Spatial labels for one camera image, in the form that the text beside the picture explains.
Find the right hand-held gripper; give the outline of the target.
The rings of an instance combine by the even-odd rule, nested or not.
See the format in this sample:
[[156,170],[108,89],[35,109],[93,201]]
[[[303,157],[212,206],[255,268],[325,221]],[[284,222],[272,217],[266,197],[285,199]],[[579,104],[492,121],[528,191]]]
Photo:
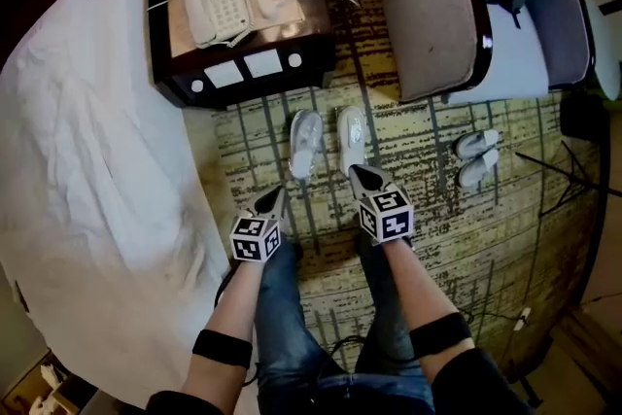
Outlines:
[[412,235],[413,205],[387,172],[353,164],[348,173],[354,197],[359,199],[361,228],[373,240],[384,243]]

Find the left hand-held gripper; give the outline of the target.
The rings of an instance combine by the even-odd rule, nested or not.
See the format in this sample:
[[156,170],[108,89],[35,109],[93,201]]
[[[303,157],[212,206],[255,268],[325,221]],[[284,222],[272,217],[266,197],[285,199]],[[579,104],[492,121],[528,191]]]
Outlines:
[[229,241],[236,260],[267,262],[282,244],[285,188],[257,192],[234,219]]

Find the black forearm band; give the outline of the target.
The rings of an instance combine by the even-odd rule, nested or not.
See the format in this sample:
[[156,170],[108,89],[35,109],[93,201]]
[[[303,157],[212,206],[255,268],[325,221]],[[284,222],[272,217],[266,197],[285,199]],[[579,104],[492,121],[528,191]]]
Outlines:
[[195,356],[248,370],[253,353],[252,343],[221,332],[204,329],[197,336],[192,353]]
[[409,332],[414,359],[438,355],[471,338],[470,328],[460,312],[454,312]]

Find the person's right forearm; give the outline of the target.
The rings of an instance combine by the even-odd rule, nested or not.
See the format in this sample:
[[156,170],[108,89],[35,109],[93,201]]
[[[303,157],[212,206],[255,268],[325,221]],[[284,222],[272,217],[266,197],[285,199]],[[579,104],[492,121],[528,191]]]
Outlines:
[[[458,312],[404,240],[387,242],[383,245],[383,250],[391,268],[409,332]],[[419,362],[425,376],[432,382],[444,366],[473,348],[473,339],[466,339],[438,355],[423,357]]]

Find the person's left forearm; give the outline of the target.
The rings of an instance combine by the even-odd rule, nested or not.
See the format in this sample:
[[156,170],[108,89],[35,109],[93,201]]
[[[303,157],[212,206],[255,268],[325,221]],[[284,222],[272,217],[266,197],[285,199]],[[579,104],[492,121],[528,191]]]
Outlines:
[[[204,329],[251,342],[263,270],[261,262],[242,262]],[[209,402],[224,415],[232,415],[246,372],[243,367],[192,354],[182,392]]]

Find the dark wooden nightstand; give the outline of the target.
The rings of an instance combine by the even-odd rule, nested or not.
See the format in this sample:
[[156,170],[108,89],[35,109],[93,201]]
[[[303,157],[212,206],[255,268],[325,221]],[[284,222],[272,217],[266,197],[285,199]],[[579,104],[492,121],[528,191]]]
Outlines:
[[[335,68],[334,41],[327,0],[284,0],[277,19],[261,16],[257,0],[248,0],[254,30],[233,48],[215,45],[199,49],[190,35],[184,0],[149,0],[147,14],[155,83],[178,107],[220,110],[247,100],[306,86],[323,86]],[[276,49],[283,71],[253,79],[243,57]],[[291,53],[302,63],[293,68]],[[215,88],[203,70],[234,60],[244,81]],[[201,80],[204,88],[194,93],[190,85]]]

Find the black tripod light stand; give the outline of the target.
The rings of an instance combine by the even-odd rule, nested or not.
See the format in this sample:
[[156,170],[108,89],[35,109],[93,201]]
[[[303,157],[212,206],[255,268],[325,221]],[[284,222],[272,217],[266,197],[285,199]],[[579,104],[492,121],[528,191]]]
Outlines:
[[622,190],[616,190],[602,183],[597,184],[593,182],[588,176],[586,170],[583,168],[582,164],[579,162],[577,156],[570,149],[570,147],[565,142],[562,142],[562,146],[570,157],[570,172],[558,166],[555,166],[552,163],[544,162],[541,159],[536,159],[532,156],[527,156],[519,152],[515,153],[515,155],[519,158],[540,166],[542,170],[549,170],[551,172],[559,174],[565,177],[568,181],[568,184],[562,195],[559,197],[558,201],[552,207],[540,211],[540,218],[543,218],[544,216],[553,213],[557,209],[570,203],[584,193],[592,190],[597,191],[598,193],[603,193],[604,195],[613,195],[615,197],[622,198]]

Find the white bed duvet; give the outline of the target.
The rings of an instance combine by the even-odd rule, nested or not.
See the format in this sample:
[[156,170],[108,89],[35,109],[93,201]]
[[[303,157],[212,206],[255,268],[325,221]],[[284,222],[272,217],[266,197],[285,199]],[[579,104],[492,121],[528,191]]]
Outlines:
[[92,82],[50,50],[0,72],[0,267],[56,357],[136,406],[182,386],[227,268],[142,12]]

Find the white oval device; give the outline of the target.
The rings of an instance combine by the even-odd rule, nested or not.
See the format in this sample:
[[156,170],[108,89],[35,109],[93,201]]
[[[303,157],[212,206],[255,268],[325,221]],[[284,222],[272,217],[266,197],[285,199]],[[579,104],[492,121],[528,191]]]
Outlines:
[[261,16],[268,20],[278,18],[284,0],[257,0]]

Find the black waste bin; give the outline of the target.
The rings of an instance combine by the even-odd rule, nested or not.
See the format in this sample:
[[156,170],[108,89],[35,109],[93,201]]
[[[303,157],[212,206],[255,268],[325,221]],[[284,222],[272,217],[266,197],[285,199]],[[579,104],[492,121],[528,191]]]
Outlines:
[[560,105],[560,123],[564,136],[595,144],[602,143],[606,129],[602,99],[586,93],[565,96]]

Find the person's black top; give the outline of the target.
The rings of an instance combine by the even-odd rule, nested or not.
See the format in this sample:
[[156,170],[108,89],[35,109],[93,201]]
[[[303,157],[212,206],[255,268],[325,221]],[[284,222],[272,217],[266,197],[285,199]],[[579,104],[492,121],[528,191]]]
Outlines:
[[275,415],[536,415],[483,350],[461,353],[436,375],[433,404],[378,389],[323,385],[313,398],[278,398]]

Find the round white side table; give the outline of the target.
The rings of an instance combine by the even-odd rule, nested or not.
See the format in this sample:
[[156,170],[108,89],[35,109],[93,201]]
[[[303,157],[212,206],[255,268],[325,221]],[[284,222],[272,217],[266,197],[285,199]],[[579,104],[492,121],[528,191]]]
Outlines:
[[594,0],[585,0],[595,46],[594,72],[609,101],[615,101],[622,87],[622,70],[617,58],[612,28]]

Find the white pillow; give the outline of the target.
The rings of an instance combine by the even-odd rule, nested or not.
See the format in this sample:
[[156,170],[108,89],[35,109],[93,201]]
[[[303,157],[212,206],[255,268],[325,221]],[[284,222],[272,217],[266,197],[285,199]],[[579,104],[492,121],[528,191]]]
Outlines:
[[121,60],[142,37],[144,0],[56,0],[8,57],[4,75],[50,50],[69,57],[71,69],[88,81]]

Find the white packing paper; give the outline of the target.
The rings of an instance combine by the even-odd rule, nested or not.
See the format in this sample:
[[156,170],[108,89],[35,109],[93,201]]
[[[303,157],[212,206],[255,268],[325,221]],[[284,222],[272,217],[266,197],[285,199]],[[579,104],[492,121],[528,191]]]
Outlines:
[[66,409],[52,395],[61,385],[60,377],[51,363],[40,365],[41,375],[45,383],[50,388],[50,392],[45,396],[36,397],[33,402],[29,415],[67,415]]

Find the open cardboard box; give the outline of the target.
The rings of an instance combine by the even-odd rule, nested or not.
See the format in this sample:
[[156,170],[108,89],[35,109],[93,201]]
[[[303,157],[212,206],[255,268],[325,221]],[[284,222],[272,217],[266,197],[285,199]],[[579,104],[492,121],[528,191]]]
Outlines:
[[48,352],[18,379],[8,393],[0,397],[0,415],[29,415],[36,397],[50,392],[41,375],[42,363],[51,363],[60,377],[61,385],[52,395],[66,409],[67,415],[79,415],[85,409],[97,388],[72,373],[52,352]]

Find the white square switch panel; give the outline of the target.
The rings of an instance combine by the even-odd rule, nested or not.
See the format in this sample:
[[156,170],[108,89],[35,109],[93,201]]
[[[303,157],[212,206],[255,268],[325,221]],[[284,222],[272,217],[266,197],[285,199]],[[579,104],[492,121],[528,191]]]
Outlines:
[[215,88],[231,86],[244,81],[244,77],[234,60],[209,66],[203,72]]
[[276,49],[256,52],[243,57],[253,79],[281,73],[283,66]]

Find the white corded telephone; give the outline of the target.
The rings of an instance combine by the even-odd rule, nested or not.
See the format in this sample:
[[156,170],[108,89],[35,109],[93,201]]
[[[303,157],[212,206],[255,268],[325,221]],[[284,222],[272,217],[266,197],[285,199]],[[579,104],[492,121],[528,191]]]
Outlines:
[[199,49],[233,48],[251,34],[248,0],[184,0],[190,35]]

